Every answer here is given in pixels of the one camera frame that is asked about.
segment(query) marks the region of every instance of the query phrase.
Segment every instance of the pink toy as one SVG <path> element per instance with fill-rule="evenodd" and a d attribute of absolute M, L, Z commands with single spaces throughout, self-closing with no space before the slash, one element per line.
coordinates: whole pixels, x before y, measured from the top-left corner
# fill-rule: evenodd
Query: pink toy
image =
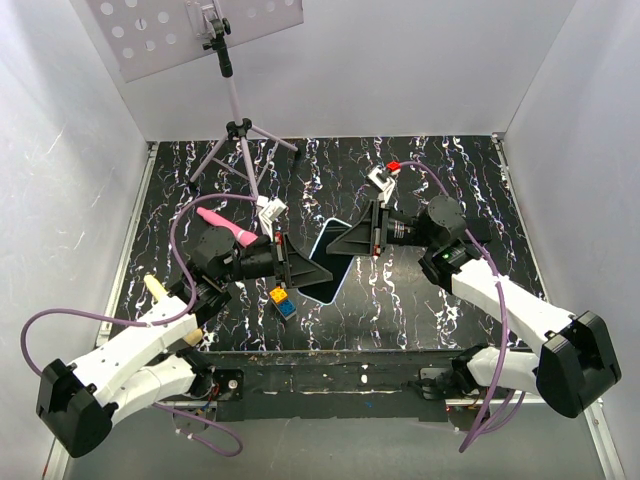
<path fill-rule="evenodd" d="M 230 222 L 224 217 L 221 217 L 215 212 L 211 210 L 207 210 L 206 208 L 198 208 L 198 215 L 200 215 L 207 223 L 213 225 L 214 227 L 225 227 L 233 232 L 233 236 L 236 237 L 236 240 L 243 247 L 248 247 L 251 243 L 253 243 L 258 236 L 255 233 L 247 232 L 243 230 L 235 223 Z"/>

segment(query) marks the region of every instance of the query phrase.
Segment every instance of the white wall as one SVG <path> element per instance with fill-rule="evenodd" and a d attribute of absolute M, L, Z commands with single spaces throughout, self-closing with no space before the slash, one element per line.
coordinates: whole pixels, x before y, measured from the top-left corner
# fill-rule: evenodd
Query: white wall
<path fill-rule="evenodd" d="M 578 0 L 508 130 L 506 153 L 554 302 L 608 323 L 622 382 L 605 414 L 640 478 L 640 3 Z"/>
<path fill-rule="evenodd" d="M 147 140 L 225 131 L 215 56 L 125 85 L 86 1 L 72 0 Z M 504 131 L 574 3 L 304 0 L 304 25 L 231 50 L 243 115 L 286 137 Z"/>
<path fill-rule="evenodd" d="M 104 311 L 146 144 L 67 0 L 0 0 L 0 478 L 34 479 L 52 435 L 19 348 L 39 310 Z M 97 326 L 46 318 L 38 365 L 88 351 Z"/>

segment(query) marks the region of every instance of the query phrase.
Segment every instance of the black marble surface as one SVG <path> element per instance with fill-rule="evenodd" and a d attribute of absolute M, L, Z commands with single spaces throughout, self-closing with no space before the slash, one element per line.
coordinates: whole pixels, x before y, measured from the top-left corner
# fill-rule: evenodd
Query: black marble surface
<path fill-rule="evenodd" d="M 250 142 L 256 165 L 268 165 L 262 195 L 279 197 L 289 210 L 279 228 L 309 253 L 324 221 L 338 217 L 355 222 L 375 191 L 365 181 L 374 165 L 392 160 L 418 160 L 440 175 L 449 193 L 468 216 L 491 219 L 494 241 L 489 245 L 503 274 L 538 296 L 542 288 L 506 178 L 489 137 L 329 138 L 295 141 L 305 155 L 271 141 Z M 198 195 L 214 192 L 249 194 L 241 178 L 211 163 L 196 190 L 187 181 L 211 148 L 210 142 L 162 143 L 141 214 L 118 315 L 139 318 L 151 306 L 143 285 L 146 273 L 165 284 L 177 267 L 168 246 L 169 225 L 182 206 Z M 219 158 L 243 171 L 239 148 L 223 148 Z M 403 171 L 390 202 L 406 213 L 417 211 L 439 193 L 423 172 Z M 252 205 L 237 200 L 205 205 L 245 229 L 258 231 Z M 189 252 L 207 226 L 195 212 L 180 225 L 179 248 Z M 425 279 L 418 249 L 387 249 L 377 260 L 359 258 L 334 304 L 319 305 L 292 290 L 298 315 L 286 327 L 268 301 L 272 279 L 230 285 L 233 301 L 210 322 L 204 349 L 446 349 L 495 343 L 500 328 L 481 310 L 446 294 Z M 512 337 L 513 343 L 519 341 Z"/>

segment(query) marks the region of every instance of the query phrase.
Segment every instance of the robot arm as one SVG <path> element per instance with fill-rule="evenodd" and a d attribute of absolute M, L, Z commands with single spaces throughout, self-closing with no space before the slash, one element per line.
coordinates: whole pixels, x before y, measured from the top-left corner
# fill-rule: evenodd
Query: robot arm
<path fill-rule="evenodd" d="M 416 216 L 389 208 L 393 177 L 399 169 L 393 162 L 369 174 L 368 180 L 380 192 L 378 199 L 327 247 L 327 253 L 378 256 L 387 245 L 425 247 L 419 263 L 431 283 L 500 320 L 498 279 L 466 240 L 469 229 L 481 243 L 489 241 L 487 225 L 480 219 L 469 222 L 458 202 L 444 195 L 434 197 Z M 561 415 L 574 418 L 620 380 L 620 366 L 602 318 L 592 312 L 576 317 L 508 277 L 500 277 L 500 283 L 509 328 L 532 352 L 507 351 L 499 386 L 536 393 Z M 494 347 L 472 347 L 454 359 L 453 372 L 437 380 L 443 389 L 463 393 L 487 387 L 498 356 Z"/>
<path fill-rule="evenodd" d="M 193 349 L 167 352 L 214 318 L 231 299 L 225 283 L 274 276 L 297 288 L 332 279 L 286 234 L 276 234 L 274 242 L 268 236 L 258 237 L 242 250 L 232 232 L 223 227 L 205 233 L 191 255 L 189 270 L 198 298 L 188 315 L 151 326 L 185 310 L 190 289 L 183 278 L 171 287 L 171 295 L 160 287 L 156 305 L 139 320 L 148 328 L 129 327 L 69 365 L 58 359 L 43 370 L 37 414 L 72 457 L 95 449 L 113 425 L 138 410 L 171 396 L 202 397 L 212 390 L 218 375 L 224 377 L 224 371 L 216 372 L 207 357 Z M 158 359 L 159 363 L 150 365 Z M 232 392 L 221 392 L 216 398 L 232 396 Z"/>
<path fill-rule="evenodd" d="M 565 417 L 575 418 L 621 378 L 620 366 L 602 318 L 576 317 L 501 278 L 511 330 L 532 353 L 507 353 L 499 385 L 540 395 Z M 484 260 L 471 260 L 451 277 L 452 293 L 500 319 L 495 278 Z M 486 387 L 498 349 L 480 349 L 466 364 L 476 386 Z"/>

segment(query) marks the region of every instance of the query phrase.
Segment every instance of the black phone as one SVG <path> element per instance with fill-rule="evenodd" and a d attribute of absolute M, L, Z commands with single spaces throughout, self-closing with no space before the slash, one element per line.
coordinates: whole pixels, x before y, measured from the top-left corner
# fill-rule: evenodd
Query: black phone
<path fill-rule="evenodd" d="M 310 258 L 329 270 L 333 274 L 333 280 L 299 288 L 300 295 L 323 305 L 330 305 L 335 301 L 344 279 L 351 269 L 353 255 L 327 255 L 327 245 L 349 228 L 351 225 L 337 218 L 330 218 L 324 223 L 313 250 L 311 250 Z"/>

